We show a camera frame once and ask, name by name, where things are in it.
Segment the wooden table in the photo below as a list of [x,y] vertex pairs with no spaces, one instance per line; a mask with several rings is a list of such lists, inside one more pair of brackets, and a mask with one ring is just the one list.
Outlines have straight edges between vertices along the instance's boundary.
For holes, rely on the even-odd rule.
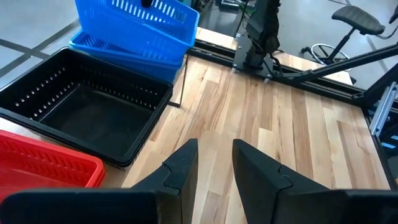
[[[236,47],[232,37],[212,31],[199,29],[197,37]],[[318,66],[286,54],[279,57],[302,69]],[[349,81],[344,72],[330,78]],[[4,119],[0,128],[48,141]],[[359,108],[280,83],[265,84],[195,57],[188,61],[182,108],[166,108],[131,169],[106,166],[103,187],[131,187],[190,138],[199,141],[193,223],[245,223],[231,161],[235,138],[332,189],[389,188]]]

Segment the black plastic tray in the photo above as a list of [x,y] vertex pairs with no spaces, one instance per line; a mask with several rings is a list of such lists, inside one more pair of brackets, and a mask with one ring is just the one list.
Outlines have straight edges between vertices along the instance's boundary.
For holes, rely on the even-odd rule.
[[171,84],[62,49],[0,90],[0,116],[126,167],[171,96]]

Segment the red basket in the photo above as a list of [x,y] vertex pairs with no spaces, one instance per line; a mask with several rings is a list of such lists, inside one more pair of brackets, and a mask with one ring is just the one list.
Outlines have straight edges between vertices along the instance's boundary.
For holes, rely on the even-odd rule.
[[31,188],[99,187],[104,176],[96,157],[0,130],[0,202]]

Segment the stool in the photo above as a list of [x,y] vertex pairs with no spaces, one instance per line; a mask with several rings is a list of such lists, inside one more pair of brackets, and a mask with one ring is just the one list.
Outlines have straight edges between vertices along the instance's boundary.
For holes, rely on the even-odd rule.
[[[385,29],[385,27],[381,25],[375,17],[356,6],[342,7],[341,9],[337,10],[331,18],[333,20],[343,21],[353,28],[347,35],[344,36],[337,47],[332,47],[327,44],[315,44],[312,47],[304,47],[301,50],[302,54],[309,52],[311,56],[322,65],[330,65],[349,59],[349,57],[342,52],[341,49],[347,43],[349,37],[355,30],[359,30],[359,33],[362,35],[379,35],[382,34]],[[321,56],[314,51],[314,49],[317,47],[325,54],[325,56]],[[332,53],[328,54],[325,48],[332,49]]]

